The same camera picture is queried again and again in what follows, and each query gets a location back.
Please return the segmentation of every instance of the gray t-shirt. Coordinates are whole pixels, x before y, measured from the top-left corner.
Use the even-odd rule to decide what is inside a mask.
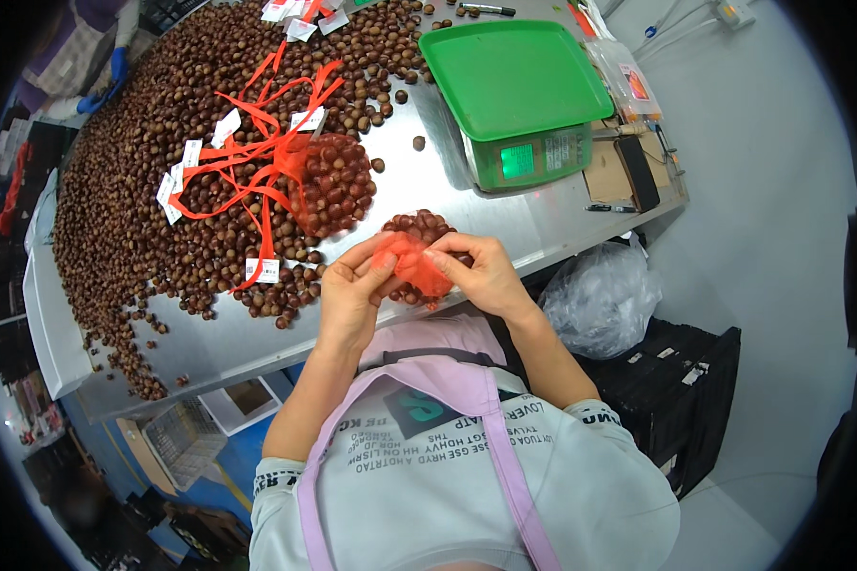
[[[663,474],[604,403],[564,411],[493,368],[512,445],[563,569],[656,569],[679,531]],[[252,569],[310,569],[295,485],[304,463],[265,458],[254,482]],[[479,561],[531,570],[482,421],[392,379],[340,421],[316,485],[338,571]]]

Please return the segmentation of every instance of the worker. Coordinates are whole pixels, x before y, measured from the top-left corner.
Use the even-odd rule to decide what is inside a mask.
[[[51,119],[96,112],[146,47],[130,50],[139,17],[140,0],[69,0],[23,68],[17,97]]]
[[[527,295],[502,244],[423,255],[501,317],[532,393],[479,316],[375,331],[402,282],[382,233],[323,275],[320,334],[263,441],[252,569],[656,569],[679,505]],[[467,268],[448,252],[468,252]]]

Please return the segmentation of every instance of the power strip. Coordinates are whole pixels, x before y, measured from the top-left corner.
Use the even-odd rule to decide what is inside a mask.
[[[714,11],[721,22],[731,30],[738,30],[756,21],[755,14],[746,6],[746,2],[716,2]]]

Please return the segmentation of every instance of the mobile phone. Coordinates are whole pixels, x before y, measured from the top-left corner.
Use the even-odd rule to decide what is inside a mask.
[[[639,212],[647,212],[660,204],[651,166],[637,136],[619,137],[613,145],[631,184],[631,201]]]

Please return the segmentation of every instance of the mesh bag of chestnuts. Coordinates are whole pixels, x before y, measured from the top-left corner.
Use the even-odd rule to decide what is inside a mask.
[[[438,300],[454,284],[422,252],[445,234],[456,232],[457,228],[449,225],[442,215],[423,208],[394,216],[381,227],[383,232],[389,230],[394,234],[378,245],[372,263],[380,265],[390,254],[396,255],[398,262],[394,273],[406,283],[391,291],[388,297],[410,305],[425,303],[434,310]],[[473,258],[465,252],[451,252],[450,255],[467,267],[473,265]]]
[[[327,237],[362,220],[377,192],[365,147],[334,133],[305,137],[300,149],[292,146],[295,152],[281,162],[281,171],[291,179],[289,200],[301,229]]]

